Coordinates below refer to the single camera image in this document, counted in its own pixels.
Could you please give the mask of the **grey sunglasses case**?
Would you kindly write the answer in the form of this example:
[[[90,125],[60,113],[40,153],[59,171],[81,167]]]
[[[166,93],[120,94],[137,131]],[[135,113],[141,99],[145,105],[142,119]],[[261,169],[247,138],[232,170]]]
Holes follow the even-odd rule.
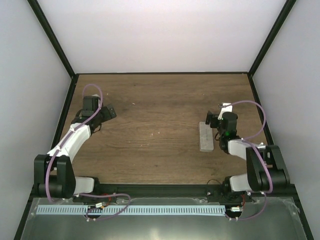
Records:
[[[204,121],[199,122],[199,150],[201,152],[212,152],[214,150],[213,130]]]

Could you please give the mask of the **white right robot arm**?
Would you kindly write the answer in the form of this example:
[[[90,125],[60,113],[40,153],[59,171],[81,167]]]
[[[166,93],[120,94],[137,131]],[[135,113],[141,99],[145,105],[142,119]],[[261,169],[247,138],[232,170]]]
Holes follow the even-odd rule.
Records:
[[[205,124],[217,130],[219,148],[226,154],[245,160],[246,173],[225,177],[223,198],[236,200],[243,192],[272,193],[290,186],[290,176],[277,145],[253,144],[237,133],[238,115],[208,111]]]

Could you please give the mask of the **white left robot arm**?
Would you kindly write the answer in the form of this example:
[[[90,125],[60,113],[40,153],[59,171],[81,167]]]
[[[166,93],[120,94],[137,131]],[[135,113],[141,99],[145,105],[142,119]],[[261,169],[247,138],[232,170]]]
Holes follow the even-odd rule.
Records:
[[[97,202],[101,198],[102,189],[95,185],[97,180],[93,177],[76,177],[72,165],[85,141],[101,129],[102,123],[117,116],[111,104],[103,106],[90,118],[89,114],[93,113],[79,110],[60,142],[47,154],[36,156],[33,186],[36,196],[69,199],[84,194],[91,202]]]

